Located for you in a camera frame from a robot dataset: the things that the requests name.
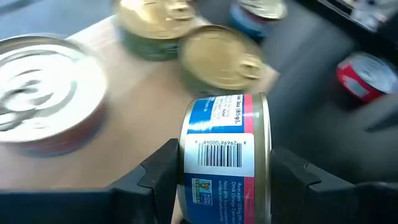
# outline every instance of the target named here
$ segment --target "food can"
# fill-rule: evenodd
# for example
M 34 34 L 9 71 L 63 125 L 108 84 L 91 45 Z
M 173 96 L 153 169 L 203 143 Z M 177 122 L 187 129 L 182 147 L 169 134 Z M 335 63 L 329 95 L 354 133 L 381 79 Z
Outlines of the food can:
M 78 149 L 104 118 L 107 81 L 74 42 L 26 35 L 0 41 L 0 145 L 37 155 Z
M 386 61 L 364 52 L 350 55 L 342 61 L 336 74 L 344 88 L 364 102 L 398 93 L 395 70 Z
M 258 84 L 266 66 L 261 49 L 239 32 L 216 25 L 201 26 L 182 39 L 182 78 L 199 95 L 233 95 Z
M 177 58 L 179 38 L 194 25 L 195 11 L 184 0 L 121 0 L 117 10 L 122 43 L 151 61 Z
M 268 37 L 273 27 L 284 17 L 261 17 L 243 8 L 238 2 L 233 2 L 230 11 L 230 26 L 246 34 L 256 42 Z
M 271 131 L 264 94 L 193 101 L 180 136 L 178 199 L 190 223 L 270 223 Z

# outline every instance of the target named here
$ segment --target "tuna can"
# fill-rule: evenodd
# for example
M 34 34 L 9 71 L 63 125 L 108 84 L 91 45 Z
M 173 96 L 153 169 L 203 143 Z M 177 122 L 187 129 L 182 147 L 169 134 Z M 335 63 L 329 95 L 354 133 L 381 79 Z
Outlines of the tuna can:
M 355 53 L 337 68 L 337 79 L 352 95 L 370 102 L 385 94 L 398 93 L 398 77 L 392 67 L 367 53 Z
M 263 58 L 251 39 L 215 25 L 191 31 L 179 50 L 182 78 L 205 96 L 240 94 L 258 84 L 266 69 Z
M 257 16 L 243 8 L 237 2 L 231 5 L 230 26 L 246 34 L 256 42 L 268 37 L 272 28 L 281 19 L 270 19 Z
M 193 101 L 180 136 L 178 199 L 190 223 L 270 223 L 271 130 L 265 95 Z
M 176 59 L 178 40 L 195 18 L 194 9 L 183 0 L 121 0 L 117 8 L 122 43 L 151 61 Z
M 0 41 L 0 144 L 38 155 L 78 149 L 104 118 L 107 81 L 82 46 L 49 36 Z

